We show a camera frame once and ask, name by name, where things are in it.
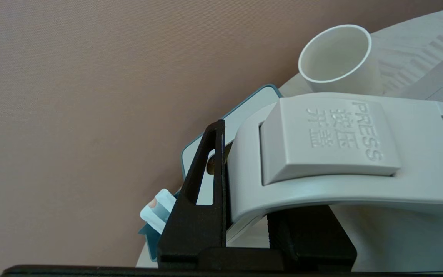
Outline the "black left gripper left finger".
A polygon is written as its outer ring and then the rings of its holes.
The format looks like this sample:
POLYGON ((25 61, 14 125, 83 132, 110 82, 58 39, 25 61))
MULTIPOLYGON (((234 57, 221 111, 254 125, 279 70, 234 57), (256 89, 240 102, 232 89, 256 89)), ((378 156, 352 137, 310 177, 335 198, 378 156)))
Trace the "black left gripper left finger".
POLYGON ((183 182, 157 247, 160 269, 193 269, 198 255, 210 248, 226 246, 227 185, 225 122, 210 124, 202 135, 190 169, 183 182), (213 203, 197 205, 208 155, 215 151, 213 203))

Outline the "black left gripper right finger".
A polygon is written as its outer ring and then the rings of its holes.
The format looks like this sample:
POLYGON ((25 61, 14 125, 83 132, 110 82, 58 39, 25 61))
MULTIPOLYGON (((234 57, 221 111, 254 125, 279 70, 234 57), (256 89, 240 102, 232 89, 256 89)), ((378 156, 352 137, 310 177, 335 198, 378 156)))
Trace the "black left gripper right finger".
POLYGON ((351 270, 357 250, 328 205, 266 215, 271 249, 295 270, 351 270))

